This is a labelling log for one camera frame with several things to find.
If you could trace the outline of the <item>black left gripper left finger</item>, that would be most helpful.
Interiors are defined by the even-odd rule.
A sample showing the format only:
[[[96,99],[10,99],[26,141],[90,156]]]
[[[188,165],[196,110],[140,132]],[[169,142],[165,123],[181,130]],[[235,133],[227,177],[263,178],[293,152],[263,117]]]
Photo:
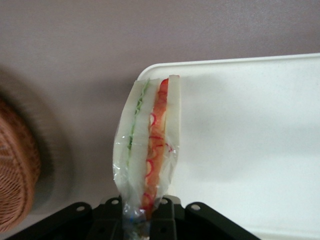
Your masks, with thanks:
[[[93,210],[93,222],[89,230],[90,240],[123,240],[123,206],[120,196],[103,200]]]

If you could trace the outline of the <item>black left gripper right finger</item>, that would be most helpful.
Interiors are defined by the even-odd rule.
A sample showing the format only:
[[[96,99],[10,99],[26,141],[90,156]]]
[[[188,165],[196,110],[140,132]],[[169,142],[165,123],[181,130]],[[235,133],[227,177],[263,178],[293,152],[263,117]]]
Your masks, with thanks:
[[[150,240],[175,240],[176,221],[174,203],[167,197],[160,201],[158,209],[152,213],[150,222]]]

